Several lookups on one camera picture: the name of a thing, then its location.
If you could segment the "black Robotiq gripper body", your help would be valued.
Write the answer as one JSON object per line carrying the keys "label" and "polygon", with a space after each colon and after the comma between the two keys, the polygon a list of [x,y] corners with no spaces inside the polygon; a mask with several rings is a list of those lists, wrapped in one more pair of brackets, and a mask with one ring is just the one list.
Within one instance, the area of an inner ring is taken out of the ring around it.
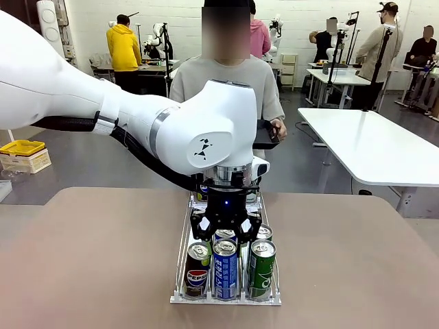
{"label": "black Robotiq gripper body", "polygon": [[209,187],[204,217],[210,230],[243,230],[242,224],[248,219],[246,209],[247,194],[251,188]]}

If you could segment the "person's left hand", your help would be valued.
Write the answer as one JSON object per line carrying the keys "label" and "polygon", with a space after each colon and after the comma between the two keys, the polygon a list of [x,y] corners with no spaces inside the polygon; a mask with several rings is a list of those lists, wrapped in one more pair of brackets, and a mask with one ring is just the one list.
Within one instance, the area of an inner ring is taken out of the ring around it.
{"label": "person's left hand", "polygon": [[270,121],[272,126],[272,137],[282,142],[287,137],[287,128],[282,119],[273,119]]}

